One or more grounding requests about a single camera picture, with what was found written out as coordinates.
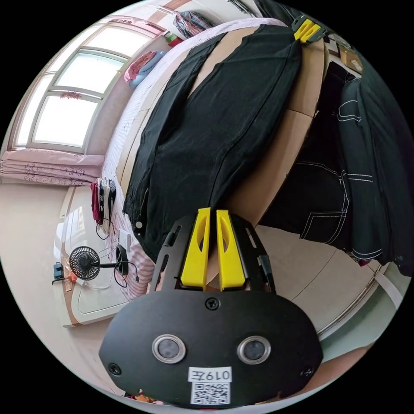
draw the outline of label sticker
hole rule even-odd
[[[232,382],[232,367],[220,368],[188,368],[190,383],[230,383]]]
[[[230,383],[191,383],[191,404],[230,404]]]

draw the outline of pink bedsheet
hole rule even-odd
[[[133,265],[129,265],[129,273],[126,278],[127,287],[121,288],[125,297],[130,301],[138,296],[144,295],[147,292],[148,283],[152,279],[154,273],[155,264],[144,253],[141,245],[134,237],[132,233],[131,223],[127,215],[122,214],[122,207],[124,202],[124,194],[116,178],[116,167],[119,162],[119,157],[122,152],[125,139],[129,133],[132,122],[138,114],[141,106],[150,91],[151,87],[157,81],[157,79],[164,73],[172,61],[174,61],[181,53],[188,49],[203,43],[204,41],[213,38],[221,33],[226,33],[231,30],[236,30],[246,27],[258,27],[260,25],[278,25],[285,26],[279,20],[265,19],[265,18],[247,18],[234,20],[232,22],[223,23],[219,26],[215,26],[211,29],[185,40],[184,42],[175,46],[170,50],[154,67],[151,73],[137,86],[134,90],[131,99],[122,113],[121,119],[114,131],[111,138],[111,142],[108,147],[105,161],[102,168],[102,176],[111,178],[116,185],[116,198],[112,212],[113,231],[106,240],[108,249],[112,250],[116,246],[119,237],[119,230],[127,231],[131,235],[131,247],[129,249],[128,258],[133,262],[138,269],[139,282],[135,281],[136,271]],[[110,259],[115,260],[115,252],[110,253]]]

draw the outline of red cloth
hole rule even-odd
[[[371,260],[360,260],[358,264],[362,267],[362,266],[366,266],[370,262]]]
[[[91,184],[91,191],[92,191],[92,215],[96,223],[100,223],[100,211],[99,211],[99,189],[98,183],[95,181]]]

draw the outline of curtain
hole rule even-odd
[[[0,176],[39,184],[90,185],[100,176],[103,155],[80,155],[37,148],[6,151]]]

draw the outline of black cloth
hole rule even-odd
[[[352,250],[350,188],[340,155],[337,110],[344,85],[353,79],[330,63],[305,143],[259,224]]]
[[[319,113],[260,224],[414,272],[414,141],[371,66],[330,63]]]
[[[301,67],[302,49],[292,29],[262,25],[188,97],[222,37],[189,52],[141,136],[124,212],[154,261],[177,219],[199,208],[220,208],[254,168],[275,135]]]
[[[391,229],[389,255],[403,275],[414,276],[414,138],[385,82],[363,56],[360,58],[364,71],[358,106],[367,120],[363,133],[372,145]]]
[[[293,21],[303,13],[293,7],[285,6],[275,0],[254,0],[263,17],[278,19],[287,26],[292,26]]]

